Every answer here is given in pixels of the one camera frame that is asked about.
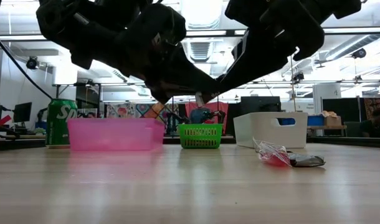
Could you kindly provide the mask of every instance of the sprite can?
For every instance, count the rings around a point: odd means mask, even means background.
[[[46,146],[69,146],[67,121],[77,117],[74,100],[53,99],[47,107]]]

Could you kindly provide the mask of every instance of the pink basket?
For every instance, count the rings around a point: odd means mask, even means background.
[[[69,119],[73,151],[144,151],[163,145],[165,125],[154,118]]]

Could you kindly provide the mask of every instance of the cardboard box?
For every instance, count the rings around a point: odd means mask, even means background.
[[[342,122],[341,122],[340,116],[337,116],[337,117],[328,116],[325,118],[325,126],[341,126],[341,125],[342,125]]]

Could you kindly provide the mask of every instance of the green plastic basket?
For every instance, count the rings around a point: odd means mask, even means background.
[[[179,124],[184,149],[217,149],[221,145],[222,124]]]

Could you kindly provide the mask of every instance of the black robotic arm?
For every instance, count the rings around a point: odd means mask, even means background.
[[[76,65],[89,69],[98,60],[140,78],[161,103],[196,93],[207,102],[282,68],[297,49],[295,60],[311,56],[324,43],[321,23],[360,9],[360,0],[230,0],[226,16],[248,29],[234,64],[216,80],[187,59],[184,17],[160,3],[43,0],[37,18],[42,34],[69,49]]]

